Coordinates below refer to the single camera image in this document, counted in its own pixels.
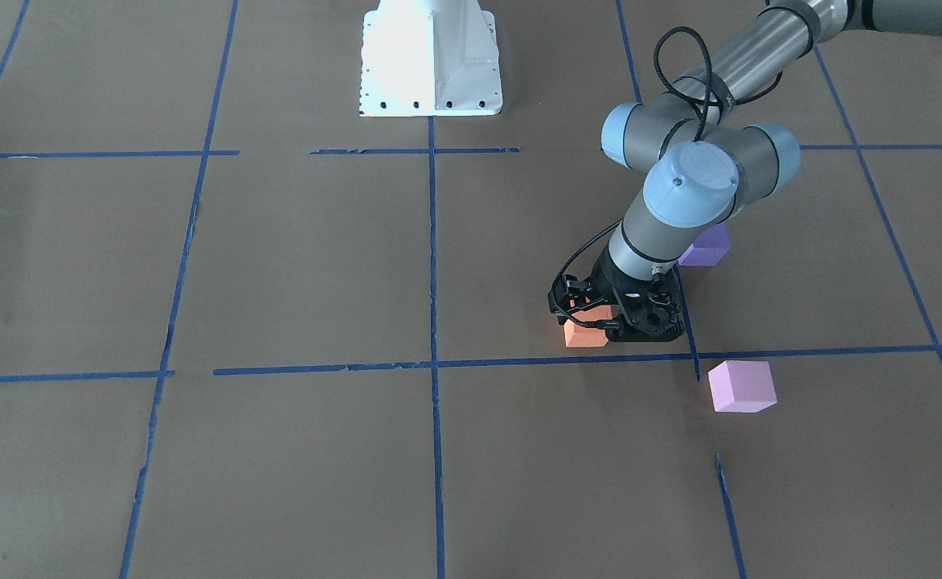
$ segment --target pink cube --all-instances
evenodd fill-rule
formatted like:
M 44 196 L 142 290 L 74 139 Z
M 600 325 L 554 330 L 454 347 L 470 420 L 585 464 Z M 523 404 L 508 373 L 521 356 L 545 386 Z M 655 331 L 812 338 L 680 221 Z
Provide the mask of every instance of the pink cube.
M 686 267 L 713 267 L 728 254 L 731 243 L 728 241 L 728 227 L 725 224 L 716 224 L 709 228 L 679 257 L 678 263 Z
M 766 362 L 729 359 L 707 373 L 717 412 L 760 412 L 775 404 L 772 367 Z

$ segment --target colored block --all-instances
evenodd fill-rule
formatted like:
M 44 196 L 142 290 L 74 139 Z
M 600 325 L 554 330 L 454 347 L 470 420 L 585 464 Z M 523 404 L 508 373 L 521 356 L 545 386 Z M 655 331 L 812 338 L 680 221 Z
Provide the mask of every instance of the colored block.
M 614 310 L 610 306 L 597 306 L 574 315 L 582 322 L 596 322 L 599 319 L 614 318 Z M 569 348 L 597 348 L 606 346 L 607 341 L 607 333 L 596 327 L 577 326 L 570 319 L 563 323 L 563 345 Z
M 772 367 L 766 362 L 729 359 L 707 373 L 717 412 L 759 412 L 775 404 Z
M 678 263 L 682 266 L 713 267 L 728 254 L 731 242 L 728 241 L 728 227 L 725 224 L 716 224 L 709 228 L 679 257 Z

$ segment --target white mounting plate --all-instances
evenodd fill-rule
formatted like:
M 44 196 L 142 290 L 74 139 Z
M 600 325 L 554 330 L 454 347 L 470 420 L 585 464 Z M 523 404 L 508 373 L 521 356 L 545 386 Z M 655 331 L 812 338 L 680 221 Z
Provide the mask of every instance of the white mounting plate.
M 373 23 L 377 10 L 364 15 L 363 51 L 367 51 L 368 32 Z M 496 16 L 487 10 L 482 10 L 485 24 L 489 27 L 489 37 L 496 44 Z M 431 30 L 431 15 L 429 15 L 428 36 L 425 40 L 429 45 L 429 56 L 434 61 L 435 45 L 446 43 L 446 39 L 436 38 Z M 360 114 L 361 117 L 486 117 L 486 115 L 499 114 L 503 109 L 503 88 L 500 84 L 499 62 L 466 62 L 456 74 L 450 74 L 448 80 L 441 80 L 442 71 L 431 70 L 419 75 L 417 69 L 424 69 L 424 62 L 411 62 L 410 67 L 402 67 L 403 75 L 412 77 L 412 82 L 404 89 L 404 94 L 397 94 L 394 89 L 394 78 L 379 77 L 380 73 L 372 68 L 363 58 L 360 74 Z M 428 63 L 429 68 L 436 63 Z M 391 67 L 393 74 L 396 68 Z M 415 89 L 415 95 L 410 94 L 410 85 L 423 87 L 427 94 L 420 94 Z M 429 87 L 435 87 L 435 94 Z

